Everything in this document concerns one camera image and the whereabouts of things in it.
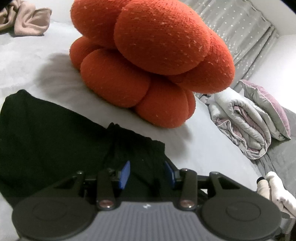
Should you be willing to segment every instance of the white logo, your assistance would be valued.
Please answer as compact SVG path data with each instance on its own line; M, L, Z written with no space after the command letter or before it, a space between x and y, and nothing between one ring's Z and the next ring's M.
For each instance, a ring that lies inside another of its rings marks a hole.
M151 205L146 203L146 205L143 205L143 208L146 208L146 209L151 208Z

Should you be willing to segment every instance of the gray ribbed panel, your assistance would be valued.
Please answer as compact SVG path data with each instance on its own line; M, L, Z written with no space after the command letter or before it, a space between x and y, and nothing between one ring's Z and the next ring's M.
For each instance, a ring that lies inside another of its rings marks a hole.
M221 241L192 212L172 203L123 202L113 211L99 212L82 233L67 241Z

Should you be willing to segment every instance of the plush toy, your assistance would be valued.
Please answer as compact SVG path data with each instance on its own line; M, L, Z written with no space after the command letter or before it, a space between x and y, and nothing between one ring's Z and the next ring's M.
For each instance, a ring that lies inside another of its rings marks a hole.
M71 19L83 37L70 58L85 84L156 126L181 126L193 92L220 92L234 78L223 40L178 0L75 0Z

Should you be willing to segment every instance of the curtain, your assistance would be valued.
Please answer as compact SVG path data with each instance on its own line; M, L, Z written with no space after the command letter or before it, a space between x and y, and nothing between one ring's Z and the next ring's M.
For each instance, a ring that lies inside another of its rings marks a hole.
M246 0L181 0L214 30L232 54L236 73L231 88L240 91L277 41L275 27Z

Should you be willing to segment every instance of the white wall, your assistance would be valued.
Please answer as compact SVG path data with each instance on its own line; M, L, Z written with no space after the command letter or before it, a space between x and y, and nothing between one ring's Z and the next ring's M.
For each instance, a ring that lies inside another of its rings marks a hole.
M49 7L52 9L51 21L72 24L70 9L74 0L28 0L36 8Z
M275 25L279 35L296 34L296 14L281 0L251 0L251 2Z
M249 81L264 87L283 107L296 113L296 35L281 36Z

